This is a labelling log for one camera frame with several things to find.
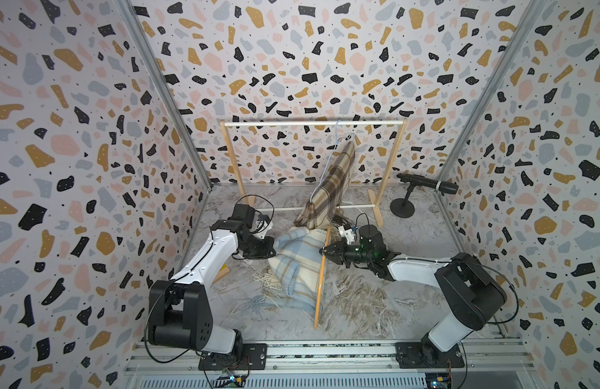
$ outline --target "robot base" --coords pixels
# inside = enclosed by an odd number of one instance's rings
[[[265,343],[248,343],[244,344],[242,353],[243,359],[239,366],[229,365],[227,354],[211,353],[209,355],[203,353],[203,358],[198,364],[199,370],[222,370],[225,367],[230,370],[264,370],[265,359],[267,358],[267,344]]]

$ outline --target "wooden leg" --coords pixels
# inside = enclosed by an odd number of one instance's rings
[[[369,193],[369,202],[372,204],[376,204],[376,194],[371,189],[367,189],[367,193]],[[376,204],[373,207],[373,216],[376,219],[377,227],[382,227],[384,225],[384,219],[382,219],[382,212],[380,212],[380,205]]]

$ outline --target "black mounting plate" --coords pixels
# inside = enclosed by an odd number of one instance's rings
[[[423,351],[420,342],[398,342],[395,344],[396,359],[400,369],[418,369],[421,367],[429,369],[448,369],[449,361],[451,368],[464,367],[462,356],[458,356],[460,349],[457,344],[447,352],[439,352],[438,360],[433,366],[423,361]]]
[[[231,370],[248,370],[248,361],[250,361],[250,370],[264,370],[265,360],[267,359],[267,344],[244,343],[242,355],[244,355],[244,359],[241,365],[233,367]],[[226,364],[228,363],[228,360],[226,358],[226,355],[220,358],[219,354],[216,353],[213,353],[211,355],[203,353],[203,358],[201,358],[200,362],[198,363],[198,369],[207,371],[222,370],[225,367],[228,367],[226,366]]]

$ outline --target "gray marble surface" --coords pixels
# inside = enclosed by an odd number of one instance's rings
[[[366,204],[368,187],[350,187],[343,204]],[[377,187],[370,187],[377,192]],[[249,194],[258,194],[274,206],[303,206],[313,191],[304,186],[250,186]],[[387,187],[381,211],[384,226],[380,228],[384,241],[392,251],[428,258],[450,257],[457,248],[430,191],[416,188],[410,197],[416,208],[411,218],[394,216],[389,210],[391,200],[404,197],[405,187]],[[233,186],[215,186],[209,194],[196,235],[188,249],[191,258],[203,245],[208,227],[219,218],[231,215],[239,190]],[[257,199],[256,207],[267,203]],[[347,208],[344,216],[355,220],[366,212],[375,223],[370,208]],[[279,236],[293,227],[299,211],[276,212],[268,235]],[[366,223],[360,216],[358,225]],[[346,269],[327,262],[322,295],[320,326],[313,329],[314,313],[297,309],[263,306],[256,302],[262,295],[262,284],[254,274],[267,266],[265,260],[238,261],[229,258],[231,273],[207,291],[214,320],[220,325],[239,329],[248,340],[322,340],[364,338],[421,338],[445,313],[448,305],[437,288],[413,283],[390,282],[374,276],[368,270]],[[484,328],[470,337],[492,337]]]

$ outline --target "patterned wall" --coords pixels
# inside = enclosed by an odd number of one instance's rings
[[[217,183],[234,181],[219,120],[287,118],[409,116],[395,169],[435,177],[528,1],[133,3]],[[244,180],[315,182],[333,130],[232,129]],[[356,130],[354,183],[382,179],[395,130]]]
[[[109,2],[0,1],[0,388],[116,388],[202,192]]]
[[[467,250],[517,287],[509,333],[548,387],[600,389],[600,1],[548,4],[453,168],[449,203]]]

